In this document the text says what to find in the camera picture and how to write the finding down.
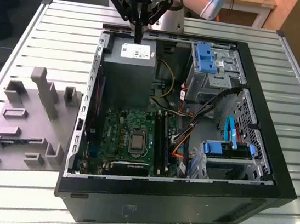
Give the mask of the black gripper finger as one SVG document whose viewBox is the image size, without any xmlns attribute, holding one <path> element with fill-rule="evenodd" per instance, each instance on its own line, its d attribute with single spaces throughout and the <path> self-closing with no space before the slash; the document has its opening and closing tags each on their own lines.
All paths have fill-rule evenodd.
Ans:
<svg viewBox="0 0 300 224">
<path fill-rule="evenodd" d="M 121 18 L 124 21 L 129 21 L 130 27 L 134 30 L 134 43 L 138 44 L 139 28 L 140 28 L 140 15 L 138 9 L 138 3 L 128 4 L 122 0 L 110 0 L 115 6 Z"/>
<path fill-rule="evenodd" d="M 173 0 L 163 0 L 152 7 L 151 0 L 143 1 L 138 44 L 141 44 L 143 32 L 147 30 L 148 25 L 153 25 L 156 23 L 157 20 L 159 20 L 159 18 L 172 6 L 172 4 Z"/>
</svg>

